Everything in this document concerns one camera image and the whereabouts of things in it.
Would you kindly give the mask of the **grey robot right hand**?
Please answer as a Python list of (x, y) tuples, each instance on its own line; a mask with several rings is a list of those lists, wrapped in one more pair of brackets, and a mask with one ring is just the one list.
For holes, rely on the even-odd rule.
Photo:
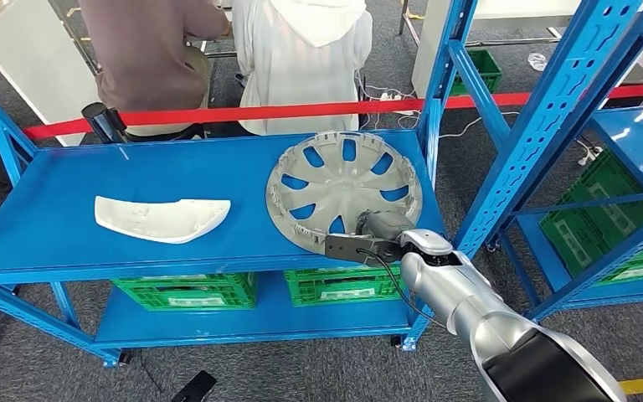
[(358, 217), (355, 234), (395, 241), (403, 231), (414, 228), (415, 224), (405, 214), (367, 209)]

